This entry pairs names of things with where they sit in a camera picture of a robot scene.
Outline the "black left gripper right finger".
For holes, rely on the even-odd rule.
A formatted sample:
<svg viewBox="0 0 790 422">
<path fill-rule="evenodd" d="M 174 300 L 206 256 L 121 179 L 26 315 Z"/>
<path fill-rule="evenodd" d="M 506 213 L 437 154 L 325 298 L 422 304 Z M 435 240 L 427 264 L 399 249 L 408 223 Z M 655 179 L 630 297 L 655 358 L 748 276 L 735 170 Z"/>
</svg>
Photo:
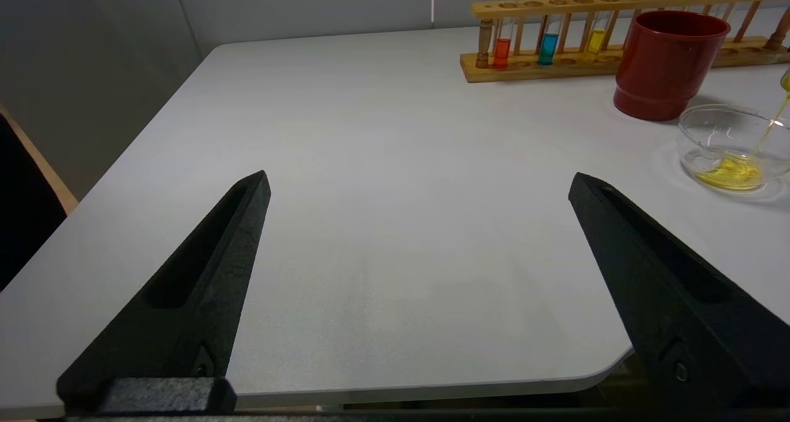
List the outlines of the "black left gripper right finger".
<svg viewBox="0 0 790 422">
<path fill-rule="evenodd" d="M 683 410 L 787 410 L 789 327 L 609 183 L 569 201 L 661 399 Z"/>
</svg>

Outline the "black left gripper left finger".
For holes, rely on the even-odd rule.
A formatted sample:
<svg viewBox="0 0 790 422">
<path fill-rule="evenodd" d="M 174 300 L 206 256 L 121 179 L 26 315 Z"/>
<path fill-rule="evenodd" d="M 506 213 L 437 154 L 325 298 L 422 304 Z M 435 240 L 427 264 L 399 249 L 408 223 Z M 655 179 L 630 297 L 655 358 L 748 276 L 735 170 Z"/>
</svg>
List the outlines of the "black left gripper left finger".
<svg viewBox="0 0 790 422">
<path fill-rule="evenodd" d="M 96 405 L 119 379 L 228 371 L 270 197 L 259 171 L 220 198 L 59 377 L 65 405 Z"/>
</svg>

